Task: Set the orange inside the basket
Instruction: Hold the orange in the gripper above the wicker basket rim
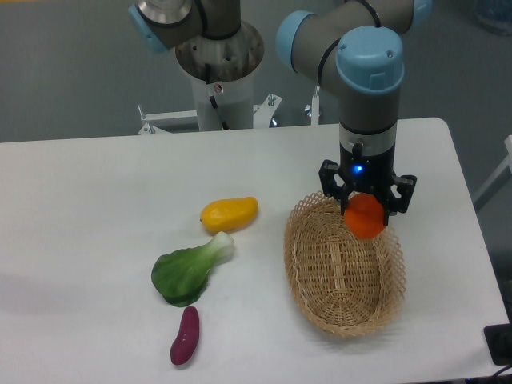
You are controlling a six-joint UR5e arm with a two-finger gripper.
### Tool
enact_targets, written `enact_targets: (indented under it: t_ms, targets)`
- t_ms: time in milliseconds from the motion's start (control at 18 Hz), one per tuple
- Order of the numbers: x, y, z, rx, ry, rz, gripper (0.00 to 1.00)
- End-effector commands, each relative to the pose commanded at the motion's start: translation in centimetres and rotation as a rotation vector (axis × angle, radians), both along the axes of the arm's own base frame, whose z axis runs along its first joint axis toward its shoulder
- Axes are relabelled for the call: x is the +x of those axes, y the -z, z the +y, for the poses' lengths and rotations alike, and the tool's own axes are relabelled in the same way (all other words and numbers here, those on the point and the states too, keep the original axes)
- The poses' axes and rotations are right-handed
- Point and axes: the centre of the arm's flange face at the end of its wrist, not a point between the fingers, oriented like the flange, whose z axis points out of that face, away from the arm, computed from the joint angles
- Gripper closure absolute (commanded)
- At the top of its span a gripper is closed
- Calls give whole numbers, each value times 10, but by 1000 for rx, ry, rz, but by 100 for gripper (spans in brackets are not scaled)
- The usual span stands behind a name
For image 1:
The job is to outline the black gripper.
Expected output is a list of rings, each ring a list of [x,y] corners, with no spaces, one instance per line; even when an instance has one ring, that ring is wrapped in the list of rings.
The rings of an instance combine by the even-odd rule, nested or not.
[[[341,214],[353,192],[385,197],[383,223],[388,226],[391,216],[408,211],[417,184],[412,174],[396,175],[394,152],[395,141],[363,135],[340,137],[340,163],[326,159],[318,171],[323,194],[339,203]]]

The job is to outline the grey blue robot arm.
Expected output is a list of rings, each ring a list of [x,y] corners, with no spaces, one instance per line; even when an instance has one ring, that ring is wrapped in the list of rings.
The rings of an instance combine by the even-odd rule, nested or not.
[[[338,100],[340,159],[324,161],[319,177],[343,209],[360,192],[385,216],[408,210],[417,179],[394,172],[401,36],[431,9],[429,1],[347,1],[323,16],[297,10],[278,28],[282,62]],[[175,52],[194,86],[201,130],[254,127],[252,76],[265,46],[239,2],[139,1],[129,15],[152,50]]]

